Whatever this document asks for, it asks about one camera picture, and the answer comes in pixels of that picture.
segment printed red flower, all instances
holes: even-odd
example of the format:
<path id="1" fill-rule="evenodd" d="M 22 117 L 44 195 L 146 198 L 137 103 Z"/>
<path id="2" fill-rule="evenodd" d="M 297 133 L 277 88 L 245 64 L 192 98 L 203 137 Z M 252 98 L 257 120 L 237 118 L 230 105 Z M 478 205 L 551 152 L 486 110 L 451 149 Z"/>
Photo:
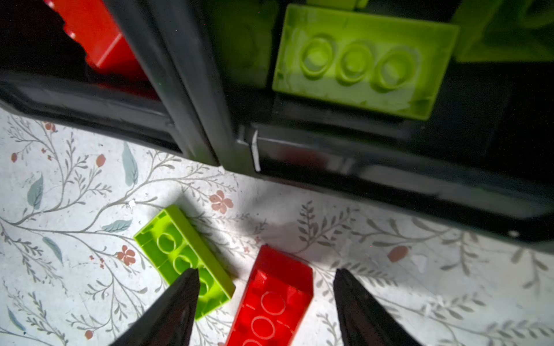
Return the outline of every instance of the printed red flower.
<path id="1" fill-rule="evenodd" d="M 98 155 L 98 157 L 96 158 L 96 165 L 98 167 L 102 167 L 105 162 L 106 162 L 106 157 L 104 156 L 104 154 Z"/>
<path id="2" fill-rule="evenodd" d="M 393 263 L 398 262 L 399 260 L 406 257 L 406 255 L 408 254 L 408 250 L 409 249 L 403 245 L 396 246 L 394 249 L 391 250 L 391 252 L 388 253 L 388 259 Z"/>
<path id="3" fill-rule="evenodd" d="M 117 253 L 118 259 L 123 260 L 123 263 L 127 264 L 128 266 L 136 262 L 135 252 L 133 250 L 127 249 L 127 245 L 124 245 L 121 249 L 122 252 Z"/>
<path id="4" fill-rule="evenodd" d="M 233 201 L 229 198 L 225 198 L 223 191 L 219 190 L 215 195 L 209 197 L 210 202 L 212 202 L 212 209 L 219 210 L 220 213 L 225 214 L 227 208 L 233 207 Z"/>

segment black storage bin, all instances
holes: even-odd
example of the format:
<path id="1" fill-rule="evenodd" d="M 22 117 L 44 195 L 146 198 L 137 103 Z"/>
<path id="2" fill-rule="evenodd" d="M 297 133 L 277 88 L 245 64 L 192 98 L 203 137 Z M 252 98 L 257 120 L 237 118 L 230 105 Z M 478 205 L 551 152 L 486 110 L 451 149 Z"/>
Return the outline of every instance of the black storage bin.
<path id="1" fill-rule="evenodd" d="M 148 1 L 227 170 L 550 247 L 554 159 L 542 154 L 554 148 L 552 64 L 451 61 L 430 120 L 404 120 L 276 93 L 274 66 L 265 87 L 229 81 L 205 3 Z M 272 31 L 273 64 L 288 3 L 280 1 Z M 458 5 L 422 1 L 416 11 L 409 1 L 388 3 L 371 1 L 366 11 L 447 22 Z"/>

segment printed leaf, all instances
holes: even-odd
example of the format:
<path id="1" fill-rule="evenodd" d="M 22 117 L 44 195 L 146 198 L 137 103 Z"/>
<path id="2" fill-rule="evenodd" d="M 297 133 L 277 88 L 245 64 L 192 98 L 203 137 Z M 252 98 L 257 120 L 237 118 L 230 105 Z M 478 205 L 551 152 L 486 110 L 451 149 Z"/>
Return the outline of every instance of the printed leaf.
<path id="1" fill-rule="evenodd" d="M 454 310 L 450 310 L 448 309 L 448 312 L 450 313 L 450 315 L 454 318 L 457 318 L 457 319 L 464 319 L 459 313 L 457 313 L 456 311 Z"/>
<path id="2" fill-rule="evenodd" d="M 503 331 L 501 331 L 501 330 L 499 330 L 498 333 L 499 333 L 500 335 L 502 335 L 503 337 L 505 337 L 505 338 L 508 338 L 508 339 L 512 339 L 512 338 L 513 338 L 511 335 L 509 335 L 508 333 L 503 332 Z"/>
<path id="3" fill-rule="evenodd" d="M 367 219 L 366 220 L 367 224 L 369 226 L 371 226 L 371 228 L 375 229 L 376 231 L 379 231 L 381 233 L 386 233 L 385 231 L 383 231 L 379 226 L 377 226 L 377 224 L 375 223 L 375 221 L 373 221 L 372 219 Z"/>
<path id="4" fill-rule="evenodd" d="M 471 237 L 471 240 L 474 242 L 479 242 L 479 238 L 477 237 L 477 234 L 470 232 L 469 236 Z"/>
<path id="5" fill-rule="evenodd" d="M 17 328 L 21 329 L 22 331 L 25 331 L 25 327 L 16 319 L 16 316 L 9 308 L 8 308 L 8 315 L 9 315 L 9 320 L 12 321 L 12 323 L 15 324 Z"/>
<path id="6" fill-rule="evenodd" d="M 475 310 L 465 305 L 460 305 L 459 308 L 466 312 L 475 312 Z"/>
<path id="7" fill-rule="evenodd" d="M 508 321 L 506 321 L 502 324 L 502 329 L 506 330 L 506 329 L 510 328 L 513 323 L 514 323 L 514 321 L 509 319 Z"/>
<path id="8" fill-rule="evenodd" d="M 523 247 L 519 248 L 514 255 L 511 258 L 512 263 L 518 263 L 521 260 L 521 256 L 523 255 Z"/>
<path id="9" fill-rule="evenodd" d="M 536 264 L 537 267 L 539 267 L 541 270 L 548 271 L 548 267 L 547 267 L 544 263 L 542 263 L 541 261 L 535 260 L 535 264 Z"/>
<path id="10" fill-rule="evenodd" d="M 486 328 L 487 333 L 492 332 L 493 330 L 496 329 L 496 327 L 498 327 L 498 323 L 497 323 L 497 322 L 492 322 L 492 323 L 491 323 L 490 325 L 488 325 L 487 328 Z"/>
<path id="11" fill-rule="evenodd" d="M 450 270 L 450 269 L 452 269 L 452 268 L 457 267 L 457 265 L 458 265 L 458 264 L 456 263 L 456 264 L 451 264 L 451 265 L 448 265 L 448 266 L 442 266 L 442 267 L 440 267 L 440 270 L 444 270 L 444 271 Z"/>
<path id="12" fill-rule="evenodd" d="M 51 249 L 52 249 L 52 252 L 56 255 L 56 257 L 58 258 L 58 260 L 60 260 L 61 262 L 61 265 L 63 265 L 63 261 L 61 259 L 61 250 L 60 250 L 60 247 L 58 246 L 58 244 L 56 244 L 54 242 L 54 240 L 48 238 L 48 237 L 43 237 L 42 238 L 42 241 L 44 241 L 44 243 L 46 245 L 48 245 Z"/>
<path id="13" fill-rule="evenodd" d="M 396 233 L 396 234 L 400 234 L 400 232 L 398 231 L 398 226 L 396 224 L 396 221 L 394 221 L 393 219 L 389 219 L 388 220 L 388 224 L 391 226 L 392 230 Z"/>
<path id="14" fill-rule="evenodd" d="M 102 231 L 108 232 L 108 233 L 116 233 L 116 232 L 122 232 L 125 231 L 131 226 L 131 222 L 133 222 L 133 219 L 131 220 L 117 220 L 113 223 L 102 226 Z"/>
<path id="15" fill-rule="evenodd" d="M 131 186 L 139 179 L 139 168 L 127 142 L 123 144 L 123 169 L 125 170 L 125 184 Z"/>
<path id="16" fill-rule="evenodd" d="M 378 247 L 385 247 L 385 246 L 394 246 L 396 244 L 392 242 L 385 242 L 385 241 L 374 241 L 373 245 Z"/>
<path id="17" fill-rule="evenodd" d="M 436 312 L 436 311 L 433 311 L 433 314 L 437 317 L 437 318 L 440 318 L 440 319 L 446 319 L 446 317 L 444 317 L 442 314 Z"/>
<path id="18" fill-rule="evenodd" d="M 40 178 L 31 185 L 29 191 L 27 192 L 27 202 L 33 209 L 40 208 L 40 202 L 42 201 L 42 192 L 44 189 L 44 179 L 42 174 Z"/>
<path id="19" fill-rule="evenodd" d="M 464 274 L 466 274 L 467 276 L 469 276 L 469 274 L 470 274 L 469 268 L 468 268 L 468 265 L 465 264 L 465 262 L 462 262 L 462 263 L 461 263 L 461 268 L 464 270 Z"/>
<path id="20" fill-rule="evenodd" d="M 453 244 L 453 243 L 458 242 L 458 241 L 459 241 L 459 239 L 445 239 L 445 240 L 442 241 L 442 244 L 443 245 L 448 245 L 448 244 Z"/>
<path id="21" fill-rule="evenodd" d="M 429 226 L 425 225 L 423 222 L 421 222 L 420 220 L 416 219 L 416 218 L 412 218 L 412 223 L 421 228 L 422 230 L 426 230 L 426 231 L 429 231 L 429 232 L 434 232 L 436 233 L 437 231 L 435 231 L 434 229 L 430 228 Z"/>
<path id="22" fill-rule="evenodd" d="M 515 329 L 513 329 L 512 331 L 514 332 L 514 334 L 515 334 L 518 338 L 525 339 L 525 335 L 522 334 L 521 332 L 519 332 L 519 331 L 517 331 L 517 330 L 515 330 Z"/>

